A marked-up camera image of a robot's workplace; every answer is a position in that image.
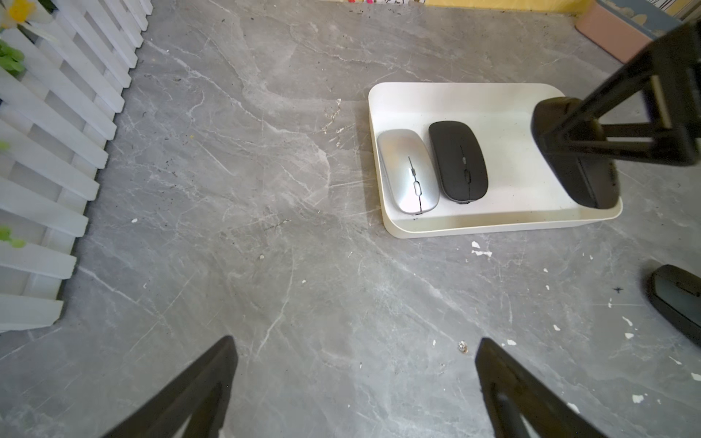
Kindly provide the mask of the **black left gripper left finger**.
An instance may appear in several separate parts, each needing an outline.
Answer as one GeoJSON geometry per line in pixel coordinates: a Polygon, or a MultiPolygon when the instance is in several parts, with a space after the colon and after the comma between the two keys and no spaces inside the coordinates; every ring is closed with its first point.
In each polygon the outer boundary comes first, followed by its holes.
{"type": "Polygon", "coordinates": [[[218,437],[224,427],[238,356],[235,340],[219,339],[107,437],[218,437]]]}

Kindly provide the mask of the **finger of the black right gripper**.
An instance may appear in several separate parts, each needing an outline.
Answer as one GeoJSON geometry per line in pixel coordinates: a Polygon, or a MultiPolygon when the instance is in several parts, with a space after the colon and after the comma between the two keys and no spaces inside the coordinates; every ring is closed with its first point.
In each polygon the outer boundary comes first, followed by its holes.
{"type": "Polygon", "coordinates": [[[700,24],[657,38],[539,136],[544,155],[692,166],[700,161],[700,24]],[[646,122],[603,124],[636,93],[646,122]]]}

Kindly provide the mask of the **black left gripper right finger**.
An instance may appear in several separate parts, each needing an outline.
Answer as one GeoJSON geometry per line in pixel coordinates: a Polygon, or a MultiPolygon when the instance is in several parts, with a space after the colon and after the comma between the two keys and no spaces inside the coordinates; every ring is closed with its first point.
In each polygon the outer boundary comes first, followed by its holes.
{"type": "Polygon", "coordinates": [[[480,341],[475,363],[496,437],[604,435],[492,339],[480,341]]]}

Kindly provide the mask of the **black ribbed small mouse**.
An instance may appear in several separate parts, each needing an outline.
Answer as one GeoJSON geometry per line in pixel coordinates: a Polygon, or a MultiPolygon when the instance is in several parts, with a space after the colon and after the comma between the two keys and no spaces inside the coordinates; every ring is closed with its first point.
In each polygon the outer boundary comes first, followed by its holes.
{"type": "Polygon", "coordinates": [[[619,177],[613,160],[546,151],[546,131],[555,127],[580,103],[579,99],[570,97],[542,100],[533,111],[531,133],[544,159],[574,202],[593,209],[610,209],[617,205],[620,197],[619,177]]]}

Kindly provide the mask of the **black rounded wireless mouse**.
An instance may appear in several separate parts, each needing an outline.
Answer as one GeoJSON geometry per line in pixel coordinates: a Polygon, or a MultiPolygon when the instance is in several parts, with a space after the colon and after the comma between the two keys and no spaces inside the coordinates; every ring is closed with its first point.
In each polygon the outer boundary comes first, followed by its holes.
{"type": "Polygon", "coordinates": [[[686,338],[700,346],[700,278],[673,265],[649,277],[648,299],[686,338]]]}

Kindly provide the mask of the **silver wireless mouse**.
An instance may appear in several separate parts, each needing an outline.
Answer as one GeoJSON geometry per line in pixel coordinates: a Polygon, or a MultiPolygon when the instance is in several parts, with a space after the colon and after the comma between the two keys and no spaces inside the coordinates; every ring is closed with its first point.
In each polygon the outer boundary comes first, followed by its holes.
{"type": "Polygon", "coordinates": [[[398,209],[407,215],[434,210],[440,198],[439,184],[421,137],[407,129],[385,131],[378,137],[378,148],[398,209]]]}

